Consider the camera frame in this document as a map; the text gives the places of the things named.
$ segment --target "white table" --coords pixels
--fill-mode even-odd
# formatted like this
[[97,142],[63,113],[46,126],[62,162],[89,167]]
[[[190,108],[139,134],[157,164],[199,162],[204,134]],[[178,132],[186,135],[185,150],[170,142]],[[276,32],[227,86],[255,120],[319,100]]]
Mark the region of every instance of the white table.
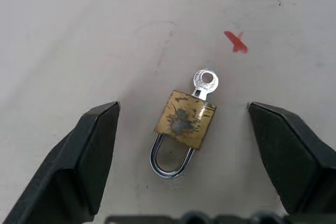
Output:
[[[121,114],[95,223],[279,211],[250,101],[297,113],[336,148],[336,0],[0,2],[0,221],[80,116],[110,101]],[[224,31],[244,32],[248,53],[234,53]],[[171,91],[191,92],[202,67],[219,77],[216,115],[184,176],[160,179],[149,166],[152,130]]]

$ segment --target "brass padlock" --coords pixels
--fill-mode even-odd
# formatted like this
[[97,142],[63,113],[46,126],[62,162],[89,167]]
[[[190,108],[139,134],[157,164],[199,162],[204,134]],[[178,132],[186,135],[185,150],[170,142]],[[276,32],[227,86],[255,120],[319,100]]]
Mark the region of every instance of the brass padlock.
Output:
[[199,150],[216,106],[173,90],[154,131]]
[[[212,76],[209,83],[202,80],[204,74]],[[195,90],[191,95],[173,90],[162,116],[155,126],[154,131],[159,134],[152,147],[150,162],[154,172],[160,177],[175,178],[184,171],[194,151],[201,148],[216,111],[215,105],[206,102],[206,96],[217,88],[217,75],[208,69],[202,69],[195,74],[194,85]],[[157,152],[165,136],[189,147],[179,167],[171,172],[164,171],[156,160]]]

